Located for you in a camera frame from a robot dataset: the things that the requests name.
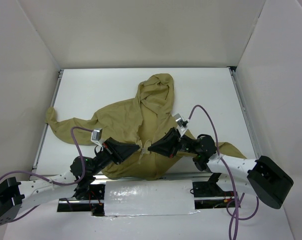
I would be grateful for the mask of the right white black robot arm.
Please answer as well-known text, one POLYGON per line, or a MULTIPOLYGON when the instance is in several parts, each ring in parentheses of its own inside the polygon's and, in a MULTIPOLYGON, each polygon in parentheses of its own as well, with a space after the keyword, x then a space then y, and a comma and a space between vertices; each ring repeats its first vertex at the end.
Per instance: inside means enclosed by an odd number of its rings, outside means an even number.
POLYGON ((173 127, 148 150, 168 158, 179 152, 194 154, 196 168, 212 174, 208 189, 214 196, 236 189, 280 209, 294 185, 293 179, 268 156, 245 159, 218 153, 213 138, 207 134, 192 139, 173 127))

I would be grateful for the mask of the tan hooded zip jacket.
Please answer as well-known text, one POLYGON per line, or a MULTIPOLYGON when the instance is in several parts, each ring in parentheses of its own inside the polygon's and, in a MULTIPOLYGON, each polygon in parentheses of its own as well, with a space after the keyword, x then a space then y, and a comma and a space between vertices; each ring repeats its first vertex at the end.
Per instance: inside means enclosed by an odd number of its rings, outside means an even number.
POLYGON ((49 107, 45 123, 58 139, 68 144, 91 145, 88 130, 102 128, 104 140, 113 138, 121 143, 139 145, 140 149, 128 159, 121 164, 109 164, 102 173, 110 179, 156 180, 182 157, 194 157, 192 153, 178 152, 169 158, 148 151, 152 143, 177 126, 171 114, 174 98, 173 77, 159 73, 141 82, 134 98, 107 105, 97 110, 89 120, 74 117, 58 121, 55 109, 49 107))

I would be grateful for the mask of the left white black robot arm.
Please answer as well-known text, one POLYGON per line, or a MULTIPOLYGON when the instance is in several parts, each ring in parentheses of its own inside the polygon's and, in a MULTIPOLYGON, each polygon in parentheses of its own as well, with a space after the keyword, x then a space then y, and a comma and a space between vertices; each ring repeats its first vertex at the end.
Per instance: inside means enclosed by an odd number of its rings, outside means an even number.
POLYGON ((44 179, 18 181, 9 177, 0 183, 0 226, 13 222, 18 214, 47 202, 76 198, 89 194, 95 176, 111 163, 121 164, 137 152, 140 146, 108 138, 95 157, 76 157, 68 171, 44 179))

